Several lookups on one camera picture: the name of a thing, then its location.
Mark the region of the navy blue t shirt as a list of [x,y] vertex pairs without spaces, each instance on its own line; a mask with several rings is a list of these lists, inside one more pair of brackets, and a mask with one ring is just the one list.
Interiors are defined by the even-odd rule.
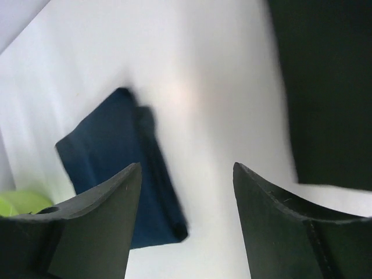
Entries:
[[131,248],[179,243],[187,221],[156,139],[148,106],[129,88],[117,88],[56,143],[77,194],[108,180],[132,163],[142,167],[142,186]]

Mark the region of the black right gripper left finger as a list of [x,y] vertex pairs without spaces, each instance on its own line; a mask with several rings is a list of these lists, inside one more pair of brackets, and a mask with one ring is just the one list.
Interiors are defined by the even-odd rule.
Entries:
[[133,163],[36,214],[1,218],[2,278],[124,278],[141,192]]

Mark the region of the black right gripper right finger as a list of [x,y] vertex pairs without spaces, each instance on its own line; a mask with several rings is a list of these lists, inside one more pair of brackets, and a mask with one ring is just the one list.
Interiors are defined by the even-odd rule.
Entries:
[[371,218],[307,201],[241,163],[233,184],[252,278],[371,277]]

